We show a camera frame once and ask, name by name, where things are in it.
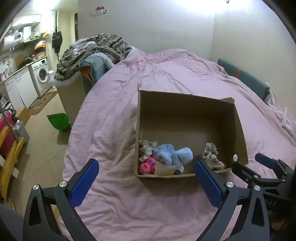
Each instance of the bed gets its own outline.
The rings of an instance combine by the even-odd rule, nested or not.
[[[145,54],[133,49],[86,96],[64,158],[65,180],[90,158],[100,163],[98,177],[82,205],[75,208],[97,240],[196,240],[216,212],[194,177],[160,180],[134,176],[138,88],[216,99],[232,97],[244,131],[248,167],[262,177],[275,177],[270,169],[255,162],[258,152],[295,166],[296,141],[259,96],[217,63],[186,50]],[[151,100],[151,104],[161,103]],[[221,176],[246,186],[231,172]],[[229,236],[238,212],[239,207],[224,238]]]

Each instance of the blue gripper pad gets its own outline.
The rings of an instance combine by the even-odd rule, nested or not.
[[[217,207],[220,210],[223,206],[223,193],[200,161],[195,162],[194,173],[199,183],[202,185],[202,188],[211,205],[213,207]]]
[[[71,198],[69,200],[69,203],[72,208],[81,205],[98,173],[99,163],[97,160],[93,159],[92,163],[85,170],[85,172],[82,174],[80,179],[71,190]]]
[[[275,170],[276,169],[276,160],[273,160],[261,153],[257,153],[255,155],[256,162],[259,162],[260,164],[268,167],[269,169]]]

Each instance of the paper towel roll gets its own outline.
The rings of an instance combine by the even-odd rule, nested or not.
[[[22,34],[23,38],[24,38],[24,41],[27,40],[28,38],[30,38],[31,29],[32,29],[32,26],[24,27],[23,34]]]
[[[47,75],[48,75],[49,78],[53,77],[54,76],[54,71],[53,70],[48,71]]]

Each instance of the teal cushion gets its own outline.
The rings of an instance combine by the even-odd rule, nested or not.
[[[93,77],[94,84],[106,73],[103,59],[100,56],[96,56],[95,53],[80,62],[79,68],[85,66],[92,67],[91,75]]]
[[[236,77],[237,66],[220,58],[218,59],[218,65],[222,66],[228,75]],[[266,83],[261,82],[244,70],[239,71],[238,79],[254,91],[261,100],[265,100],[269,90],[269,86]]]

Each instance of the cardboard box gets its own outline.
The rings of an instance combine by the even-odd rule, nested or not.
[[[138,173],[140,165],[139,140],[158,141],[158,145],[169,143],[175,150],[189,147],[193,160],[184,165],[179,175],[158,176]],[[138,177],[192,177],[193,167],[207,142],[213,142],[218,159],[231,170],[234,154],[238,162],[248,164],[247,148],[242,126],[235,108],[234,99],[224,100],[179,93],[139,91],[134,174]]]
[[[24,55],[20,54],[17,57],[15,57],[15,66],[18,68],[20,66],[20,63],[24,61]]]
[[[35,59],[40,59],[40,58],[43,58],[45,56],[45,52],[40,52],[40,53],[37,53],[33,56],[33,58]]]
[[[30,113],[28,109],[24,106],[17,110],[17,113],[15,115],[15,119],[22,121],[24,125],[27,124],[28,120],[30,119]]]

